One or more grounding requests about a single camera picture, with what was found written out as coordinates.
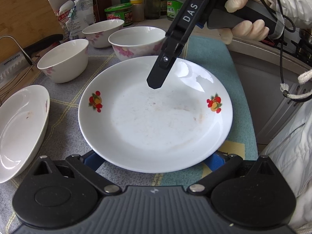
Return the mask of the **gloved right hand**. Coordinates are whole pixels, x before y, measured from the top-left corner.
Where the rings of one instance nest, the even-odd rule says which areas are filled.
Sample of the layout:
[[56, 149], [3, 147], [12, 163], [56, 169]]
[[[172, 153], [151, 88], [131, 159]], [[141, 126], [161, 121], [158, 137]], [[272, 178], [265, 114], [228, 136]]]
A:
[[[234, 13], [237, 10], [245, 7], [249, 0], [227, 0], [225, 3], [225, 9], [229, 13]], [[234, 28], [221, 28], [218, 29], [221, 40], [225, 44], [230, 44], [233, 37], [238, 37], [245, 40], [262, 41], [269, 33], [269, 28], [265, 26], [263, 20], [256, 20], [254, 23], [251, 21], [243, 21], [236, 25]]]

